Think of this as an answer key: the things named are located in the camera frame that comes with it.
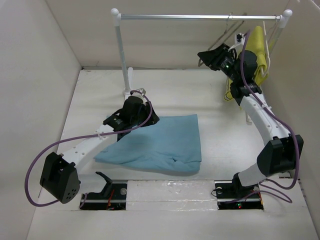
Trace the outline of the silver metal hanger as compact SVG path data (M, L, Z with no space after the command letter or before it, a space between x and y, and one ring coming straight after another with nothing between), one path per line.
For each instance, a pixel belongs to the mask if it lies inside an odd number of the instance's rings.
M210 45L207 51L212 50L220 42L225 43L244 23L244 20L238 20L229 26L228 21L226 21L226 28L224 32Z

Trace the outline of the light blue trousers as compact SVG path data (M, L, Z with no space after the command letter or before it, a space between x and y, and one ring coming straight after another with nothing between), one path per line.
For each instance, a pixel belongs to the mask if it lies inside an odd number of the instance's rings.
M198 116L162 116L107 146L95 161L139 170L193 174L202 162Z

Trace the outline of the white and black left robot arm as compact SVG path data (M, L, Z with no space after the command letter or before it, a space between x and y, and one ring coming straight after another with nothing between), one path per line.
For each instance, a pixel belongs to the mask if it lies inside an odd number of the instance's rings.
M69 203L81 188L78 173L111 144L113 135L120 139L137 128L155 125L159 120L150 101L139 96L128 97L122 108L108 116L96 133L85 136L82 142L63 153L50 153L45 158L40 185L60 203Z

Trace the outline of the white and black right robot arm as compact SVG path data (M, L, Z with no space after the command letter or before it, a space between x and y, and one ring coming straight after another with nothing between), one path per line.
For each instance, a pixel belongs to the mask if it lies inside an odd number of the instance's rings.
M229 190L243 197L258 182L278 173L297 170L304 140L278 119L267 105L261 88L255 83L258 57L250 50L238 56L228 45L198 52L200 60L213 71L222 71L231 79L230 92L258 129L264 147L256 163L233 176Z

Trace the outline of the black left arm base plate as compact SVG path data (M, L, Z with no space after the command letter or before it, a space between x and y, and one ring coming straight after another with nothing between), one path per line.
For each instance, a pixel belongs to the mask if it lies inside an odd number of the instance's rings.
M126 209L128 181L112 180L100 171L96 175L103 179L103 188L81 195L79 209L84 211L122 211Z

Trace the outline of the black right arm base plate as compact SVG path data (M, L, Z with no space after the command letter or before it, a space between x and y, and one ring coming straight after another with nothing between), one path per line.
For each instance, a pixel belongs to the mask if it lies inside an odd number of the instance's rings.
M218 210L263 210L258 185L235 189L231 180L215 180L211 195L217 200Z

